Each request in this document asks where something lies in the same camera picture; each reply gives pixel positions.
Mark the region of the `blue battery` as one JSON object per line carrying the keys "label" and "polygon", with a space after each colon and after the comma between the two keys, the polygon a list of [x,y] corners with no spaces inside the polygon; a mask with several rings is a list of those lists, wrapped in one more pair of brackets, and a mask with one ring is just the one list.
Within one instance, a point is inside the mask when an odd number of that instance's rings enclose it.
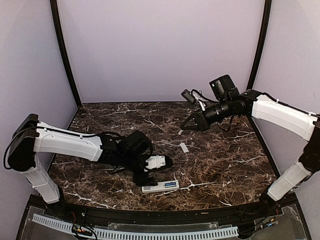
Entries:
{"label": "blue battery", "polygon": [[164,187],[165,188],[176,188],[178,187],[179,185],[177,184],[177,182],[166,182],[164,184]]}

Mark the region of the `white remote control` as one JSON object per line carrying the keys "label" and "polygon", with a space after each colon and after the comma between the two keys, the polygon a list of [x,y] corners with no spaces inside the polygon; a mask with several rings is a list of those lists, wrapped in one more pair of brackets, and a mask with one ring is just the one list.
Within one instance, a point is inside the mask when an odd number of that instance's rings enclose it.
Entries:
{"label": "white remote control", "polygon": [[[164,184],[165,183],[170,183],[170,182],[177,182],[178,184],[178,187],[174,187],[174,188],[165,188],[164,187]],[[162,182],[159,182],[157,185],[155,186],[151,186],[151,185],[148,185],[148,186],[143,186],[141,188],[142,192],[143,193],[157,193],[157,192],[167,192],[167,191],[172,191],[172,190],[177,190],[180,188],[180,184],[179,184],[179,181],[178,180],[171,180],[171,181],[162,181]]]}

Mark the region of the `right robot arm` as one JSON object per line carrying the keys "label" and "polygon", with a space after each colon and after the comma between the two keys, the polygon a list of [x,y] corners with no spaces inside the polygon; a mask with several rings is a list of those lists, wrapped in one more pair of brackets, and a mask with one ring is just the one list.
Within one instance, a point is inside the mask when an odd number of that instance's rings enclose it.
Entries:
{"label": "right robot arm", "polygon": [[266,217],[289,191],[320,170],[320,116],[273,98],[266,92],[248,89],[240,93],[226,74],[209,83],[216,98],[207,106],[199,91],[185,89],[181,95],[200,107],[185,120],[184,131],[206,131],[226,118],[249,116],[282,127],[307,142],[298,160],[275,180],[255,205],[255,213]]}

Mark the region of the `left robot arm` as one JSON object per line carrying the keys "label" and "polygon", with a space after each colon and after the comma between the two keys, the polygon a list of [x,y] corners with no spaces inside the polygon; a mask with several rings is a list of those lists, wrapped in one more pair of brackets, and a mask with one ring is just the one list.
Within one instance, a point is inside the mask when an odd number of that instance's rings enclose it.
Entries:
{"label": "left robot arm", "polygon": [[133,182],[139,187],[157,185],[149,172],[166,164],[164,156],[153,154],[152,142],[141,131],[128,136],[112,131],[86,134],[48,125],[39,121],[38,115],[30,114],[5,149],[3,166],[23,174],[60,218],[67,218],[71,208],[37,159],[37,153],[72,156],[120,167],[132,172]]}

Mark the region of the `white battery cover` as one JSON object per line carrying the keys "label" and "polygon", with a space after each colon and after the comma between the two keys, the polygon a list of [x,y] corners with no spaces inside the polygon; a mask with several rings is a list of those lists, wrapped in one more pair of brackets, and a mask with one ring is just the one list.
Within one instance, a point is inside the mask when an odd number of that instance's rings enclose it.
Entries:
{"label": "white battery cover", "polygon": [[184,153],[188,153],[189,152],[189,149],[188,149],[188,147],[187,147],[187,145],[185,143],[181,142],[179,145],[180,145],[180,147],[181,147],[181,149],[182,149],[182,151]]}

